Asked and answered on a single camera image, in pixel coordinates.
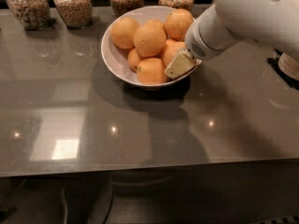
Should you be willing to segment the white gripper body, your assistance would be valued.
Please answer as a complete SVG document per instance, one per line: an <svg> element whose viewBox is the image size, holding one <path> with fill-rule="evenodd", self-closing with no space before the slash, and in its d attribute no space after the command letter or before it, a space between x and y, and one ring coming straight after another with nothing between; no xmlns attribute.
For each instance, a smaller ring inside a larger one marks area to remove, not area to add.
<svg viewBox="0 0 299 224"><path fill-rule="evenodd" d="M239 35L230 32L224 26L214 5L192 23L185 35L187 51L202 61L221 55L241 40Z"/></svg>

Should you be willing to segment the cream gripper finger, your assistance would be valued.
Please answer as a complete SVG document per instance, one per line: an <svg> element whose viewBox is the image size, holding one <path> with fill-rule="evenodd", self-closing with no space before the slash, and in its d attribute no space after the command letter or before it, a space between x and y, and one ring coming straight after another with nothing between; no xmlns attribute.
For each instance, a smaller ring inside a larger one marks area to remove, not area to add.
<svg viewBox="0 0 299 224"><path fill-rule="evenodd" d="M176 79L190 72L196 66L196 60L186 50L180 49L164 70L171 79Z"/></svg>

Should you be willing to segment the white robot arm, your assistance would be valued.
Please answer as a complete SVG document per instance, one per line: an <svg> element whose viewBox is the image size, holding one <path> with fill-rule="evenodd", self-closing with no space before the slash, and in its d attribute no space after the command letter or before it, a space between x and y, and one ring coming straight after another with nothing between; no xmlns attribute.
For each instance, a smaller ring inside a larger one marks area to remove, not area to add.
<svg viewBox="0 0 299 224"><path fill-rule="evenodd" d="M299 0L213 0L190 26L187 56L213 59L243 39L252 39L282 52L279 69L298 78Z"/></svg>

